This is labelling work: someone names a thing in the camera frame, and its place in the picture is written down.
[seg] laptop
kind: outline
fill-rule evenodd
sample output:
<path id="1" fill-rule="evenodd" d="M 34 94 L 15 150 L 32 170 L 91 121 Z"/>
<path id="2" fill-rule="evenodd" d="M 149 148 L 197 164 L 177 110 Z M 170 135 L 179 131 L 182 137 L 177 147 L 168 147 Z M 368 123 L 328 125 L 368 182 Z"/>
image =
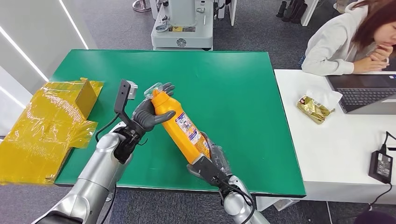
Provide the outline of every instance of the laptop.
<path id="1" fill-rule="evenodd" d="M 347 114 L 396 114 L 395 75 L 327 76 L 334 91 L 341 93 Z"/>

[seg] wall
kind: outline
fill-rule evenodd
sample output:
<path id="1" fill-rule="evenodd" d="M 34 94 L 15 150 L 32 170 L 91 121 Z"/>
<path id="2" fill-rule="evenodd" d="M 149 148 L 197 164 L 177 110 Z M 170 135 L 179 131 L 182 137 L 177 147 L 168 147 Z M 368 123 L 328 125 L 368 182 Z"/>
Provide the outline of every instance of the wall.
<path id="1" fill-rule="evenodd" d="M 27 104 L 71 49 L 96 48 L 72 0 L 0 0 L 0 87 L 22 103 Z M 22 108 L 3 91 L 0 104 L 3 135 Z"/>

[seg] gold foil wrapper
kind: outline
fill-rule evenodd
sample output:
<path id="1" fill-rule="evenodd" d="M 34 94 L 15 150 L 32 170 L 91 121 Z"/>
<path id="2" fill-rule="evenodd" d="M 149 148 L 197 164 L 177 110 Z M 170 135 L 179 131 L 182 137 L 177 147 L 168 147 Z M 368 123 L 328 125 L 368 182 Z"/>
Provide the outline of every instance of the gold foil wrapper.
<path id="1" fill-rule="evenodd" d="M 314 99 L 303 96 L 298 102 L 297 107 L 300 108 L 308 117 L 310 117 L 317 124 L 322 124 L 325 119 L 335 110 L 331 111 L 327 109 L 325 106 L 321 105 L 320 102 L 315 101 Z"/>

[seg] laptop keyboard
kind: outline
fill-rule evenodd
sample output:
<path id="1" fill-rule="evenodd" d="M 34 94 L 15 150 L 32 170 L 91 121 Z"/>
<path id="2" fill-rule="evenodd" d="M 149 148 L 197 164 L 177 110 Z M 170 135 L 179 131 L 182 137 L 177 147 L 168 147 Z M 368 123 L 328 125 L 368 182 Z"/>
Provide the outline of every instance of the laptop keyboard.
<path id="1" fill-rule="evenodd" d="M 368 105 L 375 101 L 384 99 L 386 97 L 396 94 L 396 88 L 393 89 L 351 89 L 351 88 L 337 88 L 343 97 L 346 105 Z"/>

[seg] clear bottle cap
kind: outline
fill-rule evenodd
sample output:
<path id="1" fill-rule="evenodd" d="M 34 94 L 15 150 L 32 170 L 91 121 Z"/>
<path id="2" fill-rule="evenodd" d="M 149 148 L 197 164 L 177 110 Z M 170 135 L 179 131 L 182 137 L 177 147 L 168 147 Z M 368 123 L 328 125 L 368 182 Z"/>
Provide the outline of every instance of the clear bottle cap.
<path id="1" fill-rule="evenodd" d="M 156 83 L 153 86 L 151 86 L 150 88 L 148 88 L 145 92 L 144 92 L 144 97 L 148 98 L 148 99 L 152 99 L 154 98 L 154 90 L 157 90 L 157 93 L 160 93 L 163 91 L 163 84 L 162 83 Z"/>

